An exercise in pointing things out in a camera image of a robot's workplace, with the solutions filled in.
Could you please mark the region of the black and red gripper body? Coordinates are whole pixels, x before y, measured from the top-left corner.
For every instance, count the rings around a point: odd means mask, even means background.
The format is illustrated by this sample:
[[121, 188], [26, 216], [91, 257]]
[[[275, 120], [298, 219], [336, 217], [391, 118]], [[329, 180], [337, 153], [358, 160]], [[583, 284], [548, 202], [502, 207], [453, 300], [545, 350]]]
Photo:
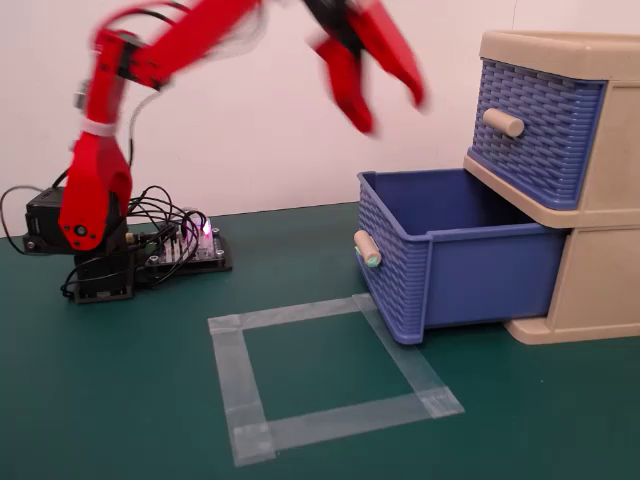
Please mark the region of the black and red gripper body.
[[360, 53], [364, 45], [350, 23], [356, 11], [346, 0], [304, 0], [319, 25], [351, 53]]

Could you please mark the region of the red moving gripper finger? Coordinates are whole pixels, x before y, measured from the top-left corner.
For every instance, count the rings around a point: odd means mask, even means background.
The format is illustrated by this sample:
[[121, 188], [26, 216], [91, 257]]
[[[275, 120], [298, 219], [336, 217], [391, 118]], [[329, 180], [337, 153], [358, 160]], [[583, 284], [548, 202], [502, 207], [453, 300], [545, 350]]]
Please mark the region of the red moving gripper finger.
[[353, 53], [335, 38], [320, 42], [315, 52], [325, 62], [336, 105], [357, 130], [371, 134], [374, 122], [362, 95], [361, 53]]

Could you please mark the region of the red fixed gripper finger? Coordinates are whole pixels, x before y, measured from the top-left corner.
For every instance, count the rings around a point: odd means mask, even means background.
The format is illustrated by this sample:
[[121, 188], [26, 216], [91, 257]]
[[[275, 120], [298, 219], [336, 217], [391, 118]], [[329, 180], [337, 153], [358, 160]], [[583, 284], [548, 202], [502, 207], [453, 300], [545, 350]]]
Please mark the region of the red fixed gripper finger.
[[410, 91], [416, 109], [425, 102], [425, 85], [416, 58], [381, 1], [356, 1], [349, 22], [364, 48]]

